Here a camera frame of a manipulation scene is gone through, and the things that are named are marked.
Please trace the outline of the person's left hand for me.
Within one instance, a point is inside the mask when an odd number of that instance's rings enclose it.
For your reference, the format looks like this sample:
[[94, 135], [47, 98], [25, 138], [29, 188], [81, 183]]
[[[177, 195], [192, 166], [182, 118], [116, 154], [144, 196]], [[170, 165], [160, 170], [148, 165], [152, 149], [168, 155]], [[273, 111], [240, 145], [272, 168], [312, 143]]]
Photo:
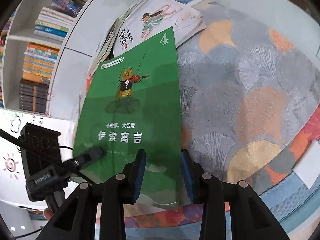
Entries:
[[53, 215], [53, 212], [49, 208], [44, 209], [43, 216], [46, 220], [50, 220], [53, 217]]

